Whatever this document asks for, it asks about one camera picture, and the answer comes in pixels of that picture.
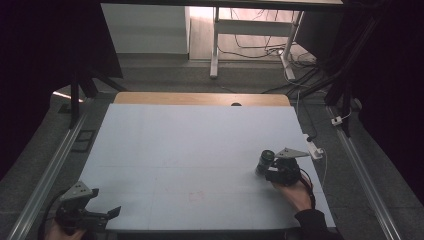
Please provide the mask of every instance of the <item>black device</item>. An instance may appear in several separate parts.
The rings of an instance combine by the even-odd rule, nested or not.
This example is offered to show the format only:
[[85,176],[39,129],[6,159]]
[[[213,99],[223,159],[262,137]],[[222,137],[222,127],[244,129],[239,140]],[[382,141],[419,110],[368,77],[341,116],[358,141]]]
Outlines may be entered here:
[[[121,207],[110,210],[107,213],[89,212],[85,209],[88,202],[97,197],[99,189],[89,189],[83,182],[79,181],[68,190],[61,191],[49,204],[48,209],[60,197],[60,205],[56,210],[55,221],[62,230],[69,236],[73,235],[77,229],[84,229],[86,233],[83,239],[92,239],[88,236],[96,232],[104,232],[106,224],[110,219],[119,216]],[[38,238],[44,239],[45,222],[47,214],[38,229]]]
[[[284,150],[280,151],[275,155],[276,158],[274,158],[274,160],[270,164],[268,164],[267,168],[263,169],[262,172],[265,173],[264,175],[267,181],[279,183],[286,187],[292,186],[299,181],[303,183],[303,185],[305,185],[306,187],[309,197],[311,198],[311,207],[312,209],[315,209],[316,200],[315,195],[312,191],[313,185],[311,178],[309,177],[307,172],[305,172],[299,167],[299,164],[297,164],[296,161],[296,157],[302,156],[308,156],[308,154],[293,149],[285,148]],[[304,172],[306,176],[308,176],[310,184],[303,178],[301,171]]]
[[274,161],[275,153],[271,150],[264,150],[259,158],[258,166],[256,166],[257,175],[265,175],[266,170],[269,169],[272,162]]

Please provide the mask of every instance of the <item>human hand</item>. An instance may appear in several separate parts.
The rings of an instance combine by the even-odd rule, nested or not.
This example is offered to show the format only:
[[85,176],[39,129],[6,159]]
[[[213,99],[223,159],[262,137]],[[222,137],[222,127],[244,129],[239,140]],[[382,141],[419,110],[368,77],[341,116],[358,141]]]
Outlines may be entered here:
[[52,221],[52,226],[46,234],[45,240],[80,240],[84,235],[85,230],[76,230],[72,236],[68,236],[55,220]]
[[[309,186],[312,186],[312,183],[303,174],[302,178],[305,179]],[[301,181],[289,187],[279,183],[272,183],[272,185],[284,195],[297,212],[312,208],[311,198],[309,197],[306,186]]]

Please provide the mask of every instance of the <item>cable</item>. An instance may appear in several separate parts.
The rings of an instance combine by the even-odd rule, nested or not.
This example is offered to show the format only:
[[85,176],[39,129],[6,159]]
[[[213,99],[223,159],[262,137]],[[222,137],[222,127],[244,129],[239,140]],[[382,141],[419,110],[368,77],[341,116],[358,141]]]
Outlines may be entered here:
[[349,114],[347,116],[342,117],[342,120],[345,118],[348,118],[350,116],[350,114],[352,114],[352,109],[350,109]]
[[299,54],[299,55],[297,56],[297,61],[299,61],[299,58],[300,58],[301,56],[306,55],[306,54],[309,54],[309,52],[305,52],[305,53]]
[[305,85],[305,83],[307,83],[309,80],[311,80],[311,79],[312,79],[312,77],[313,77],[313,76],[315,76],[315,74],[317,74],[318,72],[319,72],[319,69],[317,69],[317,68],[313,68],[313,69],[309,70],[309,72],[307,72],[307,73],[304,75],[305,77],[306,77],[306,76],[308,76],[308,77],[306,77],[306,79],[305,79],[305,80],[303,80],[300,84],[290,82],[290,81],[287,79],[287,76],[286,76],[286,75],[284,75],[284,77],[286,78],[287,82],[292,83],[292,84],[294,84],[294,85],[296,85],[296,86],[297,86],[297,87],[294,87],[293,89],[291,89],[290,91],[288,91],[288,92],[287,92],[287,96],[290,96],[290,95],[292,94],[292,92],[294,92],[294,91],[295,91],[298,87],[307,87],[307,88],[310,88],[310,86]]
[[[302,77],[300,77],[299,80],[303,79],[307,74],[308,73],[306,73],[305,75],[303,75]],[[292,84],[291,83],[288,83],[288,84],[284,84],[284,85],[282,85],[280,87],[271,88],[271,89],[268,89],[266,91],[261,92],[260,94],[265,94],[265,93],[269,93],[269,92],[272,92],[272,91],[275,91],[275,90],[280,90],[280,89],[283,89],[283,88],[289,87],[289,86],[292,86]]]
[[311,64],[304,64],[303,62],[300,62],[299,61],[299,57],[300,56],[302,56],[302,55],[305,55],[305,54],[308,54],[309,52],[306,52],[306,53],[302,53],[302,54],[300,54],[299,56],[297,56],[297,60],[294,60],[293,59],[293,54],[289,54],[290,55],[290,58],[291,58],[291,60],[289,60],[289,62],[293,65],[293,66],[295,66],[295,67],[297,67],[297,68],[307,68],[307,67],[318,67],[318,65],[315,63],[315,62],[309,62],[309,63],[311,63]]
[[297,101],[296,101],[296,113],[297,113],[297,119],[299,119],[299,96],[300,96],[300,90],[297,91]]
[[[230,9],[231,9],[231,12],[230,12],[230,17],[231,17],[231,19],[233,19],[233,12],[234,12],[234,14],[236,15],[237,19],[239,20],[240,18],[238,17],[238,15],[237,15],[237,13],[235,12],[235,10],[233,10],[232,8],[230,8]],[[253,18],[253,19],[252,19],[252,21],[253,21],[253,20],[255,20],[255,19],[257,19],[257,18],[259,18],[259,17],[261,17],[261,16],[262,16],[262,14],[264,13],[264,11],[265,11],[265,9],[262,9],[262,10],[258,13],[258,16],[256,16],[255,18]],[[275,19],[274,19],[274,21],[277,21],[278,11],[279,11],[279,10],[277,10],[277,14],[275,15]],[[285,43],[278,44],[278,45],[269,45],[269,46],[268,46],[268,43],[269,43],[269,40],[271,39],[271,37],[269,37],[268,42],[266,43],[266,45],[265,45],[265,46],[241,46],[241,45],[240,45],[240,43],[238,42],[237,35],[234,35],[234,39],[236,40],[236,44],[237,44],[237,46],[238,46],[239,48],[265,48],[265,51],[266,51],[266,48],[267,48],[267,47],[284,47],[284,46],[286,46],[286,44],[285,44]]]
[[44,240],[45,238],[45,227],[46,227],[46,221],[47,221],[47,217],[49,215],[50,209],[53,206],[54,202],[56,202],[56,200],[62,196],[63,194],[65,194],[70,188],[66,189],[66,190],[62,190],[59,193],[57,193],[52,200],[50,200],[49,204],[47,205],[46,211],[44,212],[43,218],[41,219],[41,223],[40,226],[38,227],[38,240]]
[[269,49],[268,50],[268,53],[265,54],[265,55],[261,55],[261,56],[246,56],[246,55],[243,55],[243,54],[240,54],[240,53],[222,51],[221,48],[219,48],[219,46],[217,46],[217,47],[218,47],[218,50],[220,52],[222,52],[222,53],[233,54],[233,55],[237,55],[237,56],[245,57],[245,58],[263,58],[263,57],[267,57],[267,56],[271,55],[274,52],[277,52],[278,50],[281,50],[281,48],[273,48],[273,49]]
[[306,104],[303,101],[303,99],[302,99],[302,104],[303,104],[303,107],[305,108],[306,114],[308,115],[309,121],[311,122],[312,129],[314,130],[314,134],[309,135],[309,139],[312,141],[313,139],[318,137],[318,131],[317,131],[317,128],[315,127],[314,121],[312,120],[311,114],[309,113],[309,110],[306,107]]
[[236,91],[233,91],[233,90],[231,90],[231,89],[229,89],[229,88],[227,88],[227,87],[221,86],[221,85],[220,85],[220,84],[218,84],[216,81],[215,81],[215,84],[216,84],[216,85],[218,85],[218,87],[220,87],[221,89],[227,90],[227,91],[229,91],[229,92],[231,92],[231,93],[237,93]]
[[[277,13],[275,14],[274,22],[277,21],[277,16],[278,16],[278,10],[277,10]],[[265,48],[264,48],[265,51],[266,51],[266,48],[268,47],[268,44],[269,44],[269,41],[271,40],[271,37],[272,36],[269,36],[268,41],[265,44]]]
[[311,177],[309,177],[309,174],[308,174],[305,170],[303,170],[303,169],[301,169],[301,168],[300,168],[300,170],[301,170],[302,172],[304,172],[304,173],[306,174],[306,176],[308,176],[309,182],[311,183],[311,188],[313,188],[314,186],[312,185],[312,180],[311,180]]
[[324,148],[321,148],[321,149],[324,151],[324,155],[325,155],[324,177],[322,178],[322,182],[321,182],[321,188],[324,190],[325,178],[327,177],[328,156],[327,156],[327,151],[325,151]]

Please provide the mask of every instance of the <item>wooden board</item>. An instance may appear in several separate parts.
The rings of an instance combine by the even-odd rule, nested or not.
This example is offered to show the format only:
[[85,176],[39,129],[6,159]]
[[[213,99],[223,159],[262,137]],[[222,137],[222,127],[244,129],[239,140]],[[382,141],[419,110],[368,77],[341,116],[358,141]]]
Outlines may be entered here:
[[226,93],[120,92],[114,103],[164,105],[290,106],[285,95]]

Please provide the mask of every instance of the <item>white board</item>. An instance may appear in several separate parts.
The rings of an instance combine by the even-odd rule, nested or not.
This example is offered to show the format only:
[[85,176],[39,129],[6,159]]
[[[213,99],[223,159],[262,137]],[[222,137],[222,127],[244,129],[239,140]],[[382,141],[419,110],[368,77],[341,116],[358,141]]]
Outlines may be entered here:
[[[80,180],[100,189],[89,211],[122,206],[114,231],[284,229],[295,212],[255,168],[285,147],[307,152],[292,107],[112,104]],[[298,163],[334,227],[311,158]]]

